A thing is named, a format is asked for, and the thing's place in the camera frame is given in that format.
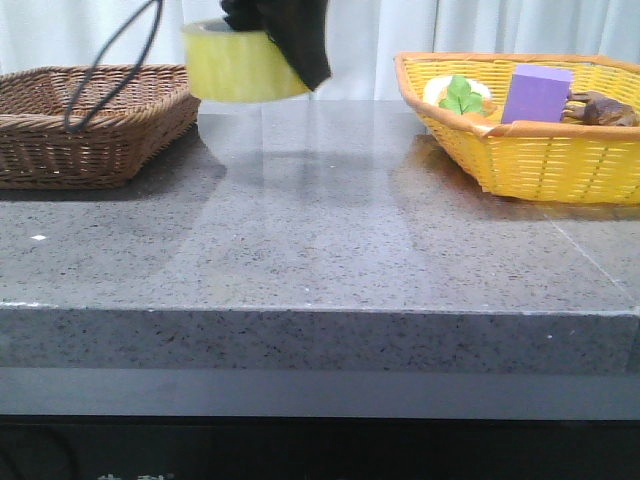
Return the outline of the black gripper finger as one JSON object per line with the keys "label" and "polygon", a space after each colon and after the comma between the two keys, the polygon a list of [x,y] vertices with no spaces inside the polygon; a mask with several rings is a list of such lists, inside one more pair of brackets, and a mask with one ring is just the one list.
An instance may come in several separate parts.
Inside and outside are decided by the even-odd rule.
{"label": "black gripper finger", "polygon": [[235,31],[264,31],[302,83],[315,91],[331,75],[326,53],[325,0],[220,1]]}

